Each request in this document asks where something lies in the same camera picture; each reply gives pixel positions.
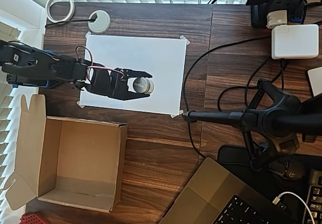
silver cylinder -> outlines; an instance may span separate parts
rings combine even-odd
[[[137,93],[151,94],[154,90],[154,83],[148,78],[136,78],[133,82],[133,89]]]

red object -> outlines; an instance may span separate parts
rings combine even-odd
[[[21,216],[19,224],[50,224],[38,213],[26,213]]]

laptop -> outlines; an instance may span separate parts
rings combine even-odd
[[[272,201],[206,158],[159,224],[294,224]]]

white cable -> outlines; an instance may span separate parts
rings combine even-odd
[[[279,194],[279,195],[278,195],[277,197],[275,197],[275,199],[273,200],[273,204],[274,204],[274,205],[277,205],[277,204],[280,202],[281,197],[282,197],[283,195],[285,195],[285,194],[291,194],[291,195],[294,195],[296,198],[298,198],[300,201],[302,201],[302,203],[305,205],[306,210],[308,211],[308,214],[310,215],[310,218],[311,218],[311,220],[312,220],[312,224],[315,224],[315,221],[314,221],[314,219],[313,219],[312,212],[311,212],[311,211],[310,211],[310,209],[308,208],[308,206],[307,206],[307,204],[305,203],[305,201],[304,201],[304,200],[302,200],[302,198],[301,198],[301,197],[299,197],[297,194],[295,194],[295,193],[293,193],[293,192],[285,191],[285,192],[283,192],[283,193]]]

masking tape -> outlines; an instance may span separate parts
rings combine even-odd
[[[67,14],[67,16],[61,20],[55,20],[53,19],[52,15],[50,14],[50,6],[51,4],[54,2],[54,0],[48,0],[46,3],[46,15],[47,18],[49,19],[49,21],[53,22],[53,23],[59,23],[59,22],[63,22],[63,21],[68,21],[72,18],[72,16],[74,15],[75,12],[75,4],[73,0],[68,0],[69,2],[69,12]]]

